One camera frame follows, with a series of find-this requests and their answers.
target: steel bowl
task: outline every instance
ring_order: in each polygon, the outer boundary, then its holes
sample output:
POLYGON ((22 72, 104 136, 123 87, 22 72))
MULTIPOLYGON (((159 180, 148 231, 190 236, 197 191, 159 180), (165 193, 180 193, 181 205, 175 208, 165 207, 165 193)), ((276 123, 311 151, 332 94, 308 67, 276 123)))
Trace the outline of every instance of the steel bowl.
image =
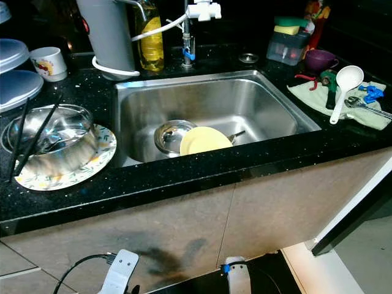
POLYGON ((179 156, 181 140, 194 127, 197 127, 194 123, 183 119, 167 121, 155 130, 155 145, 169 157, 179 156))
MULTIPOLYGON (((33 108, 26 115, 18 153, 23 153, 52 107, 33 108)), ((16 142, 20 118, 11 121, 1 135, 2 147, 10 153, 16 142)), ((92 114, 77 105, 61 104, 42 132, 34 154, 24 168, 37 175, 65 175, 87 164, 97 148, 92 114)))

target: white hose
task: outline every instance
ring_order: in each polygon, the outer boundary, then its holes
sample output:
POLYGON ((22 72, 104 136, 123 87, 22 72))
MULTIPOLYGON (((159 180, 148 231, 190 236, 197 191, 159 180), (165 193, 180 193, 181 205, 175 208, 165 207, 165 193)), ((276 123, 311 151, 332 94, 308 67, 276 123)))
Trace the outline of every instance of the white hose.
POLYGON ((127 76, 129 76, 129 77, 137 77, 137 76, 140 75, 140 72, 138 72, 137 70, 135 70, 135 71, 133 71, 133 72, 127 72, 127 71, 125 71, 125 70, 111 69, 111 68, 109 68, 109 67, 100 66, 100 65, 97 63, 97 57, 96 57, 96 56, 94 56, 94 57, 92 58, 92 64, 93 64, 93 66, 94 66, 96 69, 99 69, 99 70, 101 70, 101 71, 103 71, 103 72, 109 72, 109 73, 115 74, 115 75, 127 75, 127 76))
POLYGON ((143 34, 137 35, 137 36, 131 38, 131 40, 134 42, 134 41, 143 39, 145 37, 149 37, 151 35, 158 34, 159 32, 167 31, 168 29, 174 28, 176 25, 179 25, 180 23, 182 23, 186 18, 187 18, 187 15, 184 14, 183 16, 177 18, 175 21, 173 21, 169 24, 166 24, 165 26, 161 26, 160 28, 153 29, 152 31, 148 31, 143 34))

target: sink basin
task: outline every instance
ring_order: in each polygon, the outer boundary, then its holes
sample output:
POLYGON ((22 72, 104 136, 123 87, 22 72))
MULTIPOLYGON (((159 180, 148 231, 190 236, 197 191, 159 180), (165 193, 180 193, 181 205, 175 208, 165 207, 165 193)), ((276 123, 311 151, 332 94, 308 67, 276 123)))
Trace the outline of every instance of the sink basin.
POLYGON ((119 167, 167 159, 154 131, 171 119, 213 127, 236 145, 320 130, 260 72, 199 75, 116 85, 115 134, 119 167))

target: chopsticks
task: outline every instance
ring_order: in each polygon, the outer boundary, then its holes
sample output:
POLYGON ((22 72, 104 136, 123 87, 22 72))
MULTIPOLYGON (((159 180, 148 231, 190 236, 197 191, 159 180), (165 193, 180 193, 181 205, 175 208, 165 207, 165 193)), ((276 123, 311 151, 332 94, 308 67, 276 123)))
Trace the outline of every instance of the chopsticks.
POLYGON ((61 99, 62 99, 62 93, 60 94, 59 98, 57 99, 56 103, 54 104, 54 106, 50 110, 49 114, 47 115, 47 117, 45 118, 45 120, 43 121, 41 126, 39 127, 36 135, 30 141, 28 147, 24 151, 22 160, 19 162, 19 164, 18 164, 18 166, 17 166, 17 168, 15 170, 15 173, 13 173, 14 176, 18 176, 20 174, 20 172, 22 171, 22 168, 24 167, 24 165, 27 163, 27 160, 29 159, 29 156, 32 154, 32 151, 33 151, 34 147, 36 146, 36 144, 38 142, 38 139, 41 136, 41 133, 42 133, 43 129, 46 127, 46 125, 48 124, 48 122, 49 122, 50 118, 52 117, 53 113, 58 108, 61 99))
POLYGON ((19 124, 17 141, 15 142, 15 146, 13 147, 13 150, 12 150, 11 162, 10 162, 10 174, 9 174, 9 177, 8 177, 8 183, 11 183, 13 170, 15 168, 15 163, 17 162, 17 152, 18 152, 18 149, 19 149, 20 139, 22 138, 23 127, 25 125, 25 119, 26 119, 26 115, 27 115, 27 110, 29 108, 29 102, 30 102, 30 97, 28 97, 26 99, 26 102, 24 103, 23 114, 22 114, 22 117, 21 117, 21 120, 20 120, 20 124, 19 124))

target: countertop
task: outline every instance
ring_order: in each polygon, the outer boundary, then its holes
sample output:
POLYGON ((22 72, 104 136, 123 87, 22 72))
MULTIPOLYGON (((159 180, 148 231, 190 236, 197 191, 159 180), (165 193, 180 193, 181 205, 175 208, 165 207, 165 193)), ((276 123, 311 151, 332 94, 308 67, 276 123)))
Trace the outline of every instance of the countertop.
MULTIPOLYGON (((96 123, 113 129, 111 100, 116 95, 115 82, 104 79, 98 70, 90 68, 91 57, 74 56, 73 64, 77 66, 70 67, 69 76, 63 81, 45 83, 41 93, 33 100, 32 107, 54 103, 62 91, 62 103, 87 108, 93 113, 96 123)), ((14 179, 10 184, 6 183, 10 155, 0 150, 1 236, 392 146, 392 124, 381 131, 350 120, 339 121, 332 126, 329 117, 309 108, 290 94, 286 85, 299 83, 293 76, 300 66, 286 66, 265 58, 260 58, 254 65, 244 65, 238 61, 236 50, 229 48, 223 48, 216 54, 213 47, 206 47, 198 58, 197 65, 186 71, 181 68, 180 57, 166 54, 167 65, 162 72, 142 71, 135 80, 258 70, 312 118, 321 130, 130 167, 114 168, 109 164, 80 184, 45 192, 26 189, 14 179)), ((377 81, 370 76, 366 76, 365 80, 377 81)), ((382 100, 382 107, 391 112, 388 91, 382 100)), ((21 107, 3 113, 0 116, 0 131, 20 114, 21 107)))

